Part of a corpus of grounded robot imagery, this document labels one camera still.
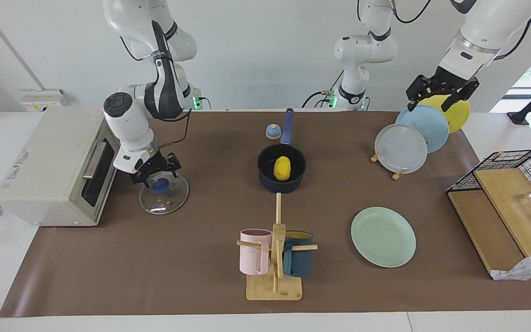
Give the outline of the glass lid with blue knob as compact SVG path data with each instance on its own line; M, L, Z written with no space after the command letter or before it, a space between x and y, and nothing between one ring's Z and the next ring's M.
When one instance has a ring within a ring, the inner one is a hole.
M142 185L138 194L141 208L154 215L165 215L181 208L189 196L189 183L178 175L179 179L175 180L168 180L168 172L150 176L150 187Z

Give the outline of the yellow potato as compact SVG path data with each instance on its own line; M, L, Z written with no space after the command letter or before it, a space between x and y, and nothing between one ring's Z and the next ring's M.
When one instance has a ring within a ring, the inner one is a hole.
M278 182L288 181L291 176L291 160L286 156L278 157L274 162L272 174Z

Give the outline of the yellow plate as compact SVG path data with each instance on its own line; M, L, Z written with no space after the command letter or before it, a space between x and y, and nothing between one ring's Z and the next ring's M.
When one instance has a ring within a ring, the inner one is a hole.
M449 134L460 130L467 122L471 113L470 101L458 101L451 105L447 111L442 111L441 106L449 96L436 95L421 100L422 105L429 105L442 112L448 122Z

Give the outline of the light blue plate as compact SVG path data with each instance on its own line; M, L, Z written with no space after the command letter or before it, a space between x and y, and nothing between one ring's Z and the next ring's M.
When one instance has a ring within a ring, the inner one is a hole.
M415 128L426 141L428 153L438 151L447 141L449 125L438 109L419 104L413 111L404 109L396 118L396 124L405 124Z

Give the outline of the pale grey plate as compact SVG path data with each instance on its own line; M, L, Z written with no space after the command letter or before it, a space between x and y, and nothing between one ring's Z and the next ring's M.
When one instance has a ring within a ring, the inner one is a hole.
M393 173L410 174L426 162L428 147L422 134L406 124L390 124L380 130L374 143L381 165Z

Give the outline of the wooden plate rack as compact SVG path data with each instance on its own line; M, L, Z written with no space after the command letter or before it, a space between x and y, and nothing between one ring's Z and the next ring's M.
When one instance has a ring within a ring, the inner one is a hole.
M397 166L396 164L392 163L392 159L388 157L384 157L381 154L381 152L377 152L373 154L373 156L370 157L370 162L371 163L379 162L386 170L392 172L391 178L394 181L397 181L398 179L400 179L403 176L404 171L406 170L405 167Z

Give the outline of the pale green plate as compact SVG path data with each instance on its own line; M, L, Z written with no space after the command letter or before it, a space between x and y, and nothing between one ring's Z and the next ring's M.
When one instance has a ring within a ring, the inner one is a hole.
M383 268L407 264L414 256L417 241L407 219L386 207L369 207L353 218L351 239L358 253Z

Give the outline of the brown table mat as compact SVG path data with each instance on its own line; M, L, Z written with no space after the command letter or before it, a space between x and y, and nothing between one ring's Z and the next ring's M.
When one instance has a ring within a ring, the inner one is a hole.
M369 158L396 112L296 112L292 143L307 160L282 198L282 221L314 235L313 271L299 301L248 301L240 231L270 228L275 195L257 158L279 112L194 112L173 147L190 186L185 204L154 216L118 173L97 227L40 228L0 317L531 310L530 281L493 281L446 189L478 159L462 132L398 181ZM404 216L413 258L381 268L354 248L353 218L369 207Z

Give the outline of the dark blue saucepan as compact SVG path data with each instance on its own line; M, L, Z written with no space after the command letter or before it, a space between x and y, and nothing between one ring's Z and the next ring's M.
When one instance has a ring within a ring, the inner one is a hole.
M272 193L288 194L295 191L301 185L307 169L304 154L290 143L294 119L293 108L287 108L285 115L280 143L264 148L257 158L260 183ZM286 181L279 181L274 176L275 162L280 157L289 159L289 179Z

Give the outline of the beige toaster oven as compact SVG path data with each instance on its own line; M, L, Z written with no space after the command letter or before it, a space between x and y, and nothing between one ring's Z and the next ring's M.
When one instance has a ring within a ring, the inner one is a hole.
M119 147L101 108L51 107L2 179L0 205L30 225L97 225Z

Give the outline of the pink ribbed mug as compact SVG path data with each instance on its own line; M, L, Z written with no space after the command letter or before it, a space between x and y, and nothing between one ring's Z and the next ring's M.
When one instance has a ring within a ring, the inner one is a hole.
M240 271L246 275L267 275L270 270L272 231L244 229L240 231L240 240L257 244L257 247L240 246Z

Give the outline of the light wooden board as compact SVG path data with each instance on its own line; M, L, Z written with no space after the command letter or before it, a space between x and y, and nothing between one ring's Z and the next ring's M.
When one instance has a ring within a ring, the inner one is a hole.
M473 175L524 257L531 256L531 205L525 199L531 193L530 181L518 168L478 170Z

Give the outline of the brown board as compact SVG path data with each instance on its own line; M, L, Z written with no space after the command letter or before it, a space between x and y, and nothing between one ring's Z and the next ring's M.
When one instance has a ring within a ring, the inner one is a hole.
M510 271L525 258L484 191L447 195L489 274Z

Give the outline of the white power strip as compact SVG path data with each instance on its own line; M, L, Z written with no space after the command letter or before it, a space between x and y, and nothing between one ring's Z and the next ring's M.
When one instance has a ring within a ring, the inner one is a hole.
M20 93L20 103L27 112L44 112L50 107L70 105L62 89L21 89Z

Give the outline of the wooden mug tree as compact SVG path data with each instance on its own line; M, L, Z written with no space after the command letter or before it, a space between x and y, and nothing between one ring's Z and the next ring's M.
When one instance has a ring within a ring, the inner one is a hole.
M276 220L272 225L270 242L237 240L241 248L260 250L260 263L268 254L268 273L247 275L245 298L249 301L297 301L303 297L301 278L283 273L283 253L286 241L286 225L282 223L282 193L276 193Z

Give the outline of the teal mug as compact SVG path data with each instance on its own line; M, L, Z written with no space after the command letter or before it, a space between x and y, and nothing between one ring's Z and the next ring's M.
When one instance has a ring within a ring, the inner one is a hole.
M312 272L313 252L293 250L294 246L313 244L313 234L306 231L286 231L283 248L283 273L291 277L304 278Z

